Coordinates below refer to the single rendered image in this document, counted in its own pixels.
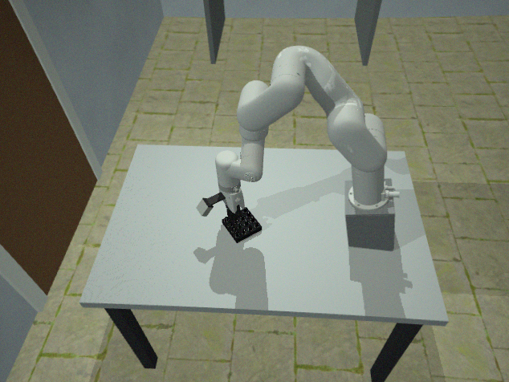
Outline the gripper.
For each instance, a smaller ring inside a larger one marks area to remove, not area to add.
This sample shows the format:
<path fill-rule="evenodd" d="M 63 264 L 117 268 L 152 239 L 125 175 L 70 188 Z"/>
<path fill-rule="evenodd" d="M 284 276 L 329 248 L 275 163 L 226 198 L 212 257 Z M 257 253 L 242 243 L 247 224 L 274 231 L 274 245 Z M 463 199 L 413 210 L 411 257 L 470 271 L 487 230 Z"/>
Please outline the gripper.
<path fill-rule="evenodd" d="M 223 200 L 223 202 L 226 204 L 227 216 L 230 217 L 230 220 L 233 220 L 236 217 L 241 216 L 242 212 L 240 210 L 240 207 L 242 209 L 245 209 L 244 198 L 241 188 L 239 188 L 238 193 L 236 192 L 225 193 L 222 191 L 222 194 L 226 198 Z"/>

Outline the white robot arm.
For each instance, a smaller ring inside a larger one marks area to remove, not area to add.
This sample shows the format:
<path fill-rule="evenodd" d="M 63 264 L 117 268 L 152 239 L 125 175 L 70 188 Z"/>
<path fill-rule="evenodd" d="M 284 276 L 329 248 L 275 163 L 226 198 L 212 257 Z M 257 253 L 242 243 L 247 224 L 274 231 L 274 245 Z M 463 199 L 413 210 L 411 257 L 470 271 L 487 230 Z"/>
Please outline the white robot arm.
<path fill-rule="evenodd" d="M 226 150 L 216 156 L 220 190 L 238 193 L 241 180 L 256 182 L 262 178 L 269 125 L 301 103 L 305 85 L 326 113 L 330 141 L 352 166 L 351 204 L 373 211 L 385 206 L 389 197 L 399 197 L 399 192 L 389 192 L 396 186 L 385 185 L 387 146 L 382 121 L 364 113 L 361 100 L 330 62 L 305 46 L 288 47 L 278 54 L 270 87 L 254 80 L 242 89 L 237 109 L 241 155 L 239 159 L 235 152 Z"/>

